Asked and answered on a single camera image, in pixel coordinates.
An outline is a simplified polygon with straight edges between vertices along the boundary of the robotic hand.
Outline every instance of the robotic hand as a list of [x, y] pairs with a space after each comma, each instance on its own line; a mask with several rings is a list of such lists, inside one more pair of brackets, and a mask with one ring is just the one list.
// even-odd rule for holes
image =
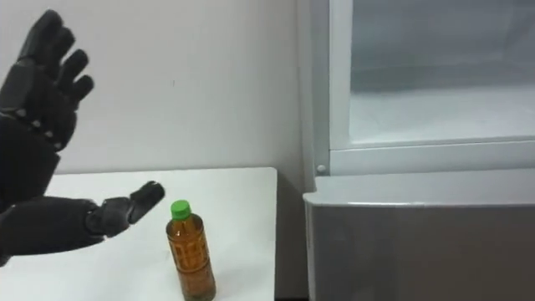
[[61, 17], [47, 11], [32, 27], [0, 89], [0, 266], [11, 256], [88, 247], [139, 221], [164, 196], [153, 181], [130, 197], [44, 196], [70, 141], [79, 102], [93, 89], [83, 50]]

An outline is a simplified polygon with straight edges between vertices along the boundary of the white table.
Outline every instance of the white table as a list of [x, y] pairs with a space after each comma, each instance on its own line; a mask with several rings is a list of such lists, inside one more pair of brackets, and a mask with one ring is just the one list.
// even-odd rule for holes
[[170, 205], [187, 199], [205, 221], [216, 300], [274, 299], [277, 172], [272, 168], [152, 171], [55, 176], [48, 194], [101, 202], [146, 181], [166, 189], [162, 203], [99, 245], [68, 253], [12, 258], [0, 268], [9, 301], [179, 301], [165, 226]]

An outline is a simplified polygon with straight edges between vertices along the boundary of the refrigerator door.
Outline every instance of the refrigerator door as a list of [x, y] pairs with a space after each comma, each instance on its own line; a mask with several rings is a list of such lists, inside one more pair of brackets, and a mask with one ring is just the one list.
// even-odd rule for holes
[[535, 170], [317, 179], [312, 300], [534, 300]]

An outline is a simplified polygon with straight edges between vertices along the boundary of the plastic bottle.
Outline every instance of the plastic bottle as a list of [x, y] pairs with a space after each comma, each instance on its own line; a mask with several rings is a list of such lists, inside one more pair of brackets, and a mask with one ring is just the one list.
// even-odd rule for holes
[[191, 213], [188, 201], [171, 205], [172, 219], [166, 232], [186, 301], [210, 301], [216, 296], [216, 282], [201, 217]]

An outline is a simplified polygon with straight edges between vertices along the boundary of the white wall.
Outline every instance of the white wall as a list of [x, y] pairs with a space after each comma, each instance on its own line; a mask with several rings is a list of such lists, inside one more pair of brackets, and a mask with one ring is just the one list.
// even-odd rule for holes
[[[59, 172], [275, 166], [300, 189], [295, 1], [2, 0], [2, 78], [47, 7], [96, 83]], [[285, 227], [302, 226], [299, 202], [282, 204]], [[291, 279], [304, 277], [302, 241], [282, 247], [298, 266], [280, 296], [306, 294]]]

